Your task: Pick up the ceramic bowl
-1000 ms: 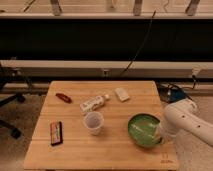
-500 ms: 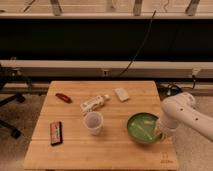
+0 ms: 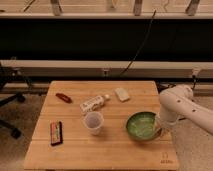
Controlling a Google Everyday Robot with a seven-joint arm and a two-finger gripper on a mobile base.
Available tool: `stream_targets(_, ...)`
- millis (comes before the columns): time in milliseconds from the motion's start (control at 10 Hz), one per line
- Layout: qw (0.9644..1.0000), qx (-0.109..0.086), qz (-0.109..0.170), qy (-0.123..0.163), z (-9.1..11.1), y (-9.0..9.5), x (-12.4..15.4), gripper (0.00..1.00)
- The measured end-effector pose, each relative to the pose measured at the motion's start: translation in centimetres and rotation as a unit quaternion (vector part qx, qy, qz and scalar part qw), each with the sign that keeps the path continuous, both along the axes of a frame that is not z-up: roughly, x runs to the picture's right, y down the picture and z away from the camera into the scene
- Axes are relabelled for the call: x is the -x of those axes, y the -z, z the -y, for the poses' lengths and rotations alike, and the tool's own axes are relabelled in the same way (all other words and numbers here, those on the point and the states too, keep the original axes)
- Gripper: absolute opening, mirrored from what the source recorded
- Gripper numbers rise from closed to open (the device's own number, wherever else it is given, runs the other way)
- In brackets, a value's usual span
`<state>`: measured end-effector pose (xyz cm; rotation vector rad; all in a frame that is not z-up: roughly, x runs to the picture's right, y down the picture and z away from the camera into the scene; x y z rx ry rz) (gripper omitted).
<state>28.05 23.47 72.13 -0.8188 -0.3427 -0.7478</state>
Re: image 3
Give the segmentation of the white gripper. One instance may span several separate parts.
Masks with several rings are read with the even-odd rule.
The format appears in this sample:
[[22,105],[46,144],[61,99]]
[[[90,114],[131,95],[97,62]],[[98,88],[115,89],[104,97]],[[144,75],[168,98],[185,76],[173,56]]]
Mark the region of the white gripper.
[[161,119],[159,116],[155,117],[154,131],[155,137],[162,137],[169,133],[171,129],[174,127],[175,122],[168,122]]

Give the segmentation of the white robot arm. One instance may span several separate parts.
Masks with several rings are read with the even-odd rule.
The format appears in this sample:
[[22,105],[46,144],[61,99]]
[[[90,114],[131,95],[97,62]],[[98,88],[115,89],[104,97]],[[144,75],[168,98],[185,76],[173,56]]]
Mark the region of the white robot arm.
[[188,85],[177,85],[159,93],[160,111],[157,122],[162,133],[170,130],[182,115],[213,135],[213,110],[193,102],[193,96],[193,90]]

